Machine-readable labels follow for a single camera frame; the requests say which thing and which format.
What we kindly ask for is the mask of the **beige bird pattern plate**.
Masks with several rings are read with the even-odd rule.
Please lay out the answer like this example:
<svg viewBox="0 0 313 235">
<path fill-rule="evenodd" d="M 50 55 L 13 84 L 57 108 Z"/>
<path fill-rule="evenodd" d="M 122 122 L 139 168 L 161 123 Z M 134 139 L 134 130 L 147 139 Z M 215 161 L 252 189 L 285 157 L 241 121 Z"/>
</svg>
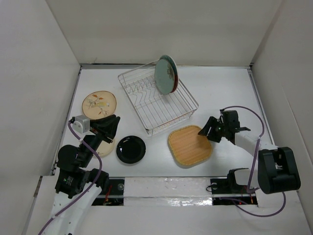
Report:
<svg viewBox="0 0 313 235">
<path fill-rule="evenodd" d="M 82 102 L 83 114 L 92 120 L 98 120 L 114 114 L 117 100 L 113 93 L 97 91 L 89 94 Z"/>
</svg>

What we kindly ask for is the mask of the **square woven bamboo tray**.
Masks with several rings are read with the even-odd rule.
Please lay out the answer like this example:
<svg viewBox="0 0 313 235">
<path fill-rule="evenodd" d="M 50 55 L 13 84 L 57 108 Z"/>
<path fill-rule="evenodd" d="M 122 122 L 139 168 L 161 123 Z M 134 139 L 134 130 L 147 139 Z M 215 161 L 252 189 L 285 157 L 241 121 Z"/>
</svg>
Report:
<svg viewBox="0 0 313 235">
<path fill-rule="evenodd" d="M 168 146 L 174 160 L 183 167 L 193 167 L 210 158 L 213 147 L 196 125 L 189 125 L 173 131 L 168 137 Z"/>
</svg>

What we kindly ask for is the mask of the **light green flower plate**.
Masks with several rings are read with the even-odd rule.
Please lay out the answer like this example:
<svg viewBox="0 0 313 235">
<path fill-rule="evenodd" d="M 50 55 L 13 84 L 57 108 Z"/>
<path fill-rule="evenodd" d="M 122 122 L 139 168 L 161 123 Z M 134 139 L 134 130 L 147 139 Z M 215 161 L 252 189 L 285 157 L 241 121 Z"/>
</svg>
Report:
<svg viewBox="0 0 313 235">
<path fill-rule="evenodd" d="M 155 82 L 162 94 L 169 94 L 175 84 L 175 74 L 171 64 L 166 59 L 160 59 L 155 67 Z"/>
</svg>

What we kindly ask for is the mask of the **red and teal plate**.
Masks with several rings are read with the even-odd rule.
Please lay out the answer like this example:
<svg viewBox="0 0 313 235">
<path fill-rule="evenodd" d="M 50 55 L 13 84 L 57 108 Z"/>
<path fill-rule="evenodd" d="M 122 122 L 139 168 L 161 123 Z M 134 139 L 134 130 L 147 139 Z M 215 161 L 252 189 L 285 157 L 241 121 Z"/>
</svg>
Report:
<svg viewBox="0 0 313 235">
<path fill-rule="evenodd" d="M 173 93 L 177 89 L 178 83 L 179 83 L 179 75 L 178 75 L 178 70 L 177 70 L 176 63 L 174 62 L 174 59 L 171 56 L 166 55 L 166 54 L 162 55 L 160 57 L 160 59 L 167 60 L 170 63 L 171 67 L 172 67 L 172 70 L 173 70 L 173 73 L 174 73 L 174 86 L 173 86 L 173 89 L 172 89 L 171 93 Z"/>
</svg>

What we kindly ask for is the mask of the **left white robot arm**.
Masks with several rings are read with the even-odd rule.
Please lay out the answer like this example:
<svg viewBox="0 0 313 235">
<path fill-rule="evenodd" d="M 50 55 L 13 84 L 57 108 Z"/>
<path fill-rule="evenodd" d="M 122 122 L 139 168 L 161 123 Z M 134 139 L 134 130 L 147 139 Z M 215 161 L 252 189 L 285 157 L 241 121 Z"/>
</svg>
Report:
<svg viewBox="0 0 313 235">
<path fill-rule="evenodd" d="M 96 151 L 102 142 L 113 142 L 119 122 L 116 115 L 99 120 L 80 115 L 68 121 L 67 127 L 79 145 L 64 145 L 58 151 L 54 203 L 39 234 L 75 234 L 96 197 L 110 191 L 109 174 L 102 170 Z"/>
</svg>

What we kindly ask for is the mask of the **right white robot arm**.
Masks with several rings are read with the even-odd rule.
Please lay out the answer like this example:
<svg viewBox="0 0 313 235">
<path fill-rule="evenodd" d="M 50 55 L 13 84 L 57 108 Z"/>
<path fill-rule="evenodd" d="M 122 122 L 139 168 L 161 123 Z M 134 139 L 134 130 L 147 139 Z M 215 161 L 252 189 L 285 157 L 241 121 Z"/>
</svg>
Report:
<svg viewBox="0 0 313 235">
<path fill-rule="evenodd" d="M 249 128 L 241 126 L 236 110 L 221 109 L 220 114 L 219 118 L 211 116 L 198 135 L 216 143 L 225 138 L 253 156 L 248 186 L 257 163 L 257 180 L 263 193 L 273 194 L 300 189 L 301 180 L 291 148 L 263 142 L 264 124 L 261 123 L 261 134 L 254 135 Z"/>
</svg>

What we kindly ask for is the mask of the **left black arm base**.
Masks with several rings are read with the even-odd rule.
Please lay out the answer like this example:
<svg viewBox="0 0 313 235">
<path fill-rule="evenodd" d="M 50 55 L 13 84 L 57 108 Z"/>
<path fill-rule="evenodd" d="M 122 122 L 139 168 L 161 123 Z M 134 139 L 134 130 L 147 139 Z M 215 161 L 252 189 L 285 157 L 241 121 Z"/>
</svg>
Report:
<svg viewBox="0 0 313 235">
<path fill-rule="evenodd" d="M 125 178 L 110 178 L 106 191 L 102 191 L 92 203 L 93 206 L 123 206 Z"/>
</svg>

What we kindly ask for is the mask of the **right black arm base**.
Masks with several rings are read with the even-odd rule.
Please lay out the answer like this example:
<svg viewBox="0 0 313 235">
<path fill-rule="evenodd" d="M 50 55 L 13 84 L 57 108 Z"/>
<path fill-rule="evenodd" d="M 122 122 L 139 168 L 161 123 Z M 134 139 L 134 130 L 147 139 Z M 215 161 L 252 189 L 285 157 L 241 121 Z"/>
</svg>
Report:
<svg viewBox="0 0 313 235">
<path fill-rule="evenodd" d="M 230 183 L 227 178 L 210 179 L 206 191 L 212 195 L 213 206 L 258 205 L 256 195 L 248 194 L 245 185 L 239 185 L 236 181 Z"/>
</svg>

